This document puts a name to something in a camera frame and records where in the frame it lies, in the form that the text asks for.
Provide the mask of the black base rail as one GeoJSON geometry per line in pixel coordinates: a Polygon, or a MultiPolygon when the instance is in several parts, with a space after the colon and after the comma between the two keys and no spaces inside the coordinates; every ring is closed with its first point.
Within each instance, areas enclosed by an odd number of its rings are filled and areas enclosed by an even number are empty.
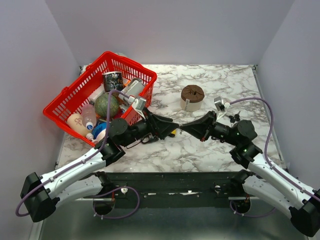
{"type": "Polygon", "coordinates": [[[140,208],[228,208],[233,202],[238,212],[246,213],[252,196],[244,192],[240,181],[249,176],[239,172],[133,172],[98,171],[102,190],[94,204],[101,212],[107,206],[116,209],[140,208]]]}

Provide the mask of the dark printed can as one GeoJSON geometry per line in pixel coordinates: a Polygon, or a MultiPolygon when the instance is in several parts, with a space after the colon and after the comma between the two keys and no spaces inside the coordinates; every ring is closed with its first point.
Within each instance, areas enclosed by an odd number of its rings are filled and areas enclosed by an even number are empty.
{"type": "Polygon", "coordinates": [[[123,76],[120,71],[110,71],[102,74],[104,91],[112,90],[122,91],[125,87],[123,76]]]}

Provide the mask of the yellow Opel padlock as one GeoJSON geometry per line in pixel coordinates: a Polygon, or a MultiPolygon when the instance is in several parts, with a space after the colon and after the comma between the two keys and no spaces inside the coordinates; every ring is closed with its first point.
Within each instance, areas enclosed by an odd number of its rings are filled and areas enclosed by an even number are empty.
{"type": "Polygon", "coordinates": [[[168,136],[174,138],[176,136],[177,130],[173,130],[168,136]]]}

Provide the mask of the red plastic basket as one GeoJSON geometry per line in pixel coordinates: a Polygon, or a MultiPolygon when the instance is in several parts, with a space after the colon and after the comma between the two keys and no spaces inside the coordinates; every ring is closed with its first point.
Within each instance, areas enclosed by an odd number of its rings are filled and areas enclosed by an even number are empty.
{"type": "Polygon", "coordinates": [[[106,51],[89,64],[84,73],[70,86],[62,89],[60,94],[43,109],[43,115],[69,135],[93,147],[94,144],[91,141],[69,127],[67,119],[74,113],[82,112],[82,106],[89,103],[90,94],[103,84],[102,74],[113,71],[121,72],[126,80],[142,79],[144,89],[139,95],[146,99],[146,107],[151,105],[157,74],[132,59],[106,51]]]}

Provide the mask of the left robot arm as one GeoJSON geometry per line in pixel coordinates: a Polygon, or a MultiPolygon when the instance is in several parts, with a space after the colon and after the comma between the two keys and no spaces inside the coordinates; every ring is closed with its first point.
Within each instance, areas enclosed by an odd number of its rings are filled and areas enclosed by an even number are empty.
{"type": "Polygon", "coordinates": [[[40,222],[54,213],[58,196],[63,190],[80,179],[105,168],[125,155],[123,147],[127,147],[145,137],[165,139],[172,131],[179,127],[171,118],[142,110],[142,119],[129,125],[123,118],[116,118],[107,125],[105,138],[98,142],[85,155],[55,171],[39,176],[30,173],[24,180],[20,192],[21,202],[27,209],[34,223],[40,222]]]}

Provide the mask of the black Kaijing padlock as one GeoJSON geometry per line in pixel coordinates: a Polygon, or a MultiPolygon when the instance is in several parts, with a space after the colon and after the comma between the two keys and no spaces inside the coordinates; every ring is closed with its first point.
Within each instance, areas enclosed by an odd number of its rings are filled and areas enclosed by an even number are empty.
{"type": "Polygon", "coordinates": [[[142,138],[140,142],[143,145],[146,145],[146,144],[154,143],[154,142],[157,142],[157,141],[158,141],[158,137],[157,136],[153,136],[152,134],[149,134],[149,135],[145,136],[144,138],[142,138]]]}

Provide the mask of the brown wrapped paper roll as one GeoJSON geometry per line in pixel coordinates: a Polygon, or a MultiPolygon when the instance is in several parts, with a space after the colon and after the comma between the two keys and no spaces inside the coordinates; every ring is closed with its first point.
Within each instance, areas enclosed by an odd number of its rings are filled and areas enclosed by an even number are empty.
{"type": "Polygon", "coordinates": [[[202,106],[205,93],[198,85],[185,86],[180,94],[180,107],[187,112],[195,112],[202,106]]]}

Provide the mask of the white small box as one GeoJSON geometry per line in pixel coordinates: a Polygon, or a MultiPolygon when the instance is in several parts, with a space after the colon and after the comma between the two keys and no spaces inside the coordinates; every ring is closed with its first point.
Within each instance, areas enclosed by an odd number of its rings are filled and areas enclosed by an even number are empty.
{"type": "Polygon", "coordinates": [[[102,94],[105,93],[105,89],[104,86],[101,84],[96,90],[94,90],[90,96],[88,97],[88,99],[92,102],[96,102],[97,98],[100,97],[102,94]]]}

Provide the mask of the clear plastic bottle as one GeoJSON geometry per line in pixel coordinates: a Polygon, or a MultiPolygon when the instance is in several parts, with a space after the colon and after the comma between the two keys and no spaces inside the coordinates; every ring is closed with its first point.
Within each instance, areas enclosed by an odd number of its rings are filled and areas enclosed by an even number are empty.
{"type": "Polygon", "coordinates": [[[97,124],[95,107],[91,104],[86,104],[81,109],[82,124],[87,130],[93,130],[97,124]]]}

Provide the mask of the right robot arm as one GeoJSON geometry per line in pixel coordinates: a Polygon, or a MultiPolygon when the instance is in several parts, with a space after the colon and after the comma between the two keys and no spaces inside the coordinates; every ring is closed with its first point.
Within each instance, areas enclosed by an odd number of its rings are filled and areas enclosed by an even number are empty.
{"type": "Polygon", "coordinates": [[[234,195],[248,193],[267,202],[285,214],[305,236],[314,237],[319,231],[320,192],[265,156],[253,143],[257,133],[251,121],[241,120],[230,127],[217,122],[216,113],[209,111],[202,118],[181,125],[180,129],[202,142],[212,138],[233,146],[232,159],[244,167],[241,178],[230,183],[234,195]]]}

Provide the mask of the black headed key bunch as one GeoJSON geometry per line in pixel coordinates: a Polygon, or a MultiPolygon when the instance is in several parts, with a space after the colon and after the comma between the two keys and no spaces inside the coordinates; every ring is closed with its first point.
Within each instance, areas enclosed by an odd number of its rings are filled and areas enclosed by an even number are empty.
{"type": "Polygon", "coordinates": [[[229,115],[228,118],[229,118],[229,121],[231,124],[234,124],[236,122],[239,122],[241,120],[240,118],[240,111],[234,115],[229,115]]]}

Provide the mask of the blue white bottle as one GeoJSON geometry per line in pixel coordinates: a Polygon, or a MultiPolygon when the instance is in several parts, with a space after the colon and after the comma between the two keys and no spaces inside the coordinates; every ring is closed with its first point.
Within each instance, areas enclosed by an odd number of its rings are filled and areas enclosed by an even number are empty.
{"type": "Polygon", "coordinates": [[[92,132],[88,133],[85,137],[92,143],[97,144],[100,142],[106,134],[107,123],[101,123],[96,126],[92,132]]]}

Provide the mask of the green glitter ball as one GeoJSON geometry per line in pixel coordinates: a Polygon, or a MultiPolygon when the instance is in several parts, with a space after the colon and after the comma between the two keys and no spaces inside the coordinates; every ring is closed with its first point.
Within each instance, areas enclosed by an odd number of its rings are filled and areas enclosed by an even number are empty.
{"type": "Polygon", "coordinates": [[[94,109],[95,113],[102,118],[106,118],[107,113],[109,113],[109,116],[113,118],[118,114],[120,107],[116,97],[111,95],[109,100],[109,94],[103,93],[96,99],[94,109]]]}

